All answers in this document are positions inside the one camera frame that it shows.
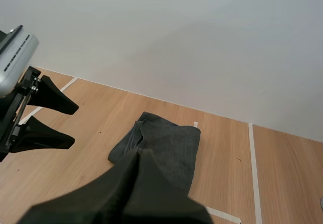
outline white tape line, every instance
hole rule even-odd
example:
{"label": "white tape line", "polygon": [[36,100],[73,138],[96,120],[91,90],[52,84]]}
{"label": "white tape line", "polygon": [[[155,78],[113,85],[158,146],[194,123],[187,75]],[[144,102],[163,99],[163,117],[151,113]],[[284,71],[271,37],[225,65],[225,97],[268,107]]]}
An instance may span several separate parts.
{"label": "white tape line", "polygon": [[[63,92],[64,90],[66,90],[67,87],[69,87],[71,84],[73,84],[75,81],[77,80],[76,77],[74,77],[70,82],[68,82],[63,88],[61,88],[61,92]],[[39,112],[42,109],[41,106],[37,107],[36,109],[34,109],[31,113],[29,113],[25,118],[23,118],[21,121],[19,121],[19,125],[24,124],[26,121],[28,121],[28,119],[33,116],[34,114],[36,114],[37,112]]]}
{"label": "white tape line", "polygon": [[256,152],[254,149],[252,123],[249,123],[249,143],[250,143],[250,154],[251,154],[253,197],[254,197],[254,210],[256,214],[256,224],[262,224],[258,172],[257,172]]}
{"label": "white tape line", "polygon": [[225,213],[223,211],[220,211],[220,210],[215,210],[215,209],[207,207],[207,206],[205,208],[206,208],[207,212],[209,214],[211,214],[211,215],[221,217],[221,218],[223,218],[225,220],[232,221],[232,222],[234,222],[236,224],[241,224],[241,219],[238,218],[238,217],[235,217],[233,215],[227,214],[227,213]]}

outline folded cloth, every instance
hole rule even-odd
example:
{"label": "folded cloth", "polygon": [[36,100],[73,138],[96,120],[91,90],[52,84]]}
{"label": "folded cloth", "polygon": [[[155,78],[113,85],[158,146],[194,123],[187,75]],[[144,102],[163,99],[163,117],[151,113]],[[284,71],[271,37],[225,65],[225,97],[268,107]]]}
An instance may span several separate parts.
{"label": "folded cloth", "polygon": [[194,176],[200,135],[201,131],[196,127],[178,126],[144,112],[112,149],[108,160],[116,163],[131,149],[151,149],[165,178],[187,195]]}

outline cloth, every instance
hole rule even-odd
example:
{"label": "cloth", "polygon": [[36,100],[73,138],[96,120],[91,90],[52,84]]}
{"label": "cloth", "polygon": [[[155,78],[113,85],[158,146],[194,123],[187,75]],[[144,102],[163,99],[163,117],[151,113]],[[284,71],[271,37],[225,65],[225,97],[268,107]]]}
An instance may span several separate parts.
{"label": "cloth", "polygon": [[130,132],[112,149],[108,160],[117,163],[131,149],[151,149],[165,178],[188,195],[200,134],[196,127],[178,126],[144,112]]}
{"label": "cloth", "polygon": [[204,206],[179,193],[151,150],[130,150],[91,183],[30,208],[18,224],[212,224]]}

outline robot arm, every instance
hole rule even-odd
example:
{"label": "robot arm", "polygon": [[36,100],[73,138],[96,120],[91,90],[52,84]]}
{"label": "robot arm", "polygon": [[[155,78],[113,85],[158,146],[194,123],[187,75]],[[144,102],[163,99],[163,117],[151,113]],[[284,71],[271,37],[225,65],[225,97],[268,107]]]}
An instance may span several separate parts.
{"label": "robot arm", "polygon": [[38,39],[23,26],[0,31],[0,161],[9,152],[40,148],[68,149],[75,139],[47,127],[35,117],[19,125],[26,105],[42,106],[72,115],[78,105],[68,99],[41,71],[29,67],[19,81]]}

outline wood grain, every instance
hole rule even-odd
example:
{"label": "wood grain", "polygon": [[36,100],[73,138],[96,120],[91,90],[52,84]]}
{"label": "wood grain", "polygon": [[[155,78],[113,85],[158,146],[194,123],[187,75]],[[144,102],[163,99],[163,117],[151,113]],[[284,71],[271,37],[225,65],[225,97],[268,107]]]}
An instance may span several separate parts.
{"label": "wood grain", "polygon": [[[41,71],[40,78],[43,75],[49,76],[50,79],[54,82],[54,84],[56,85],[56,87],[58,89],[63,88],[68,82],[70,82],[73,79],[72,76],[68,76],[65,74],[60,74],[60,73],[56,73],[56,72],[46,70],[46,69],[41,69],[41,68],[37,68],[37,69]],[[22,114],[21,119],[23,119],[25,116],[27,116],[29,113],[31,113],[36,108],[37,108],[36,106],[27,105],[23,114]]]}
{"label": "wood grain", "polygon": [[215,215],[210,215],[210,216],[211,216],[211,219],[212,219],[214,224],[235,224],[232,221],[223,219],[223,218],[215,216]]}
{"label": "wood grain", "polygon": [[248,125],[187,107],[78,79],[64,93],[79,110],[67,116],[42,109],[35,116],[76,139],[69,150],[10,154],[0,164],[0,221],[15,223],[36,203],[75,190],[112,164],[111,149],[143,111],[202,131],[189,196],[255,223]]}
{"label": "wood grain", "polygon": [[323,144],[254,126],[263,224],[323,223]]}

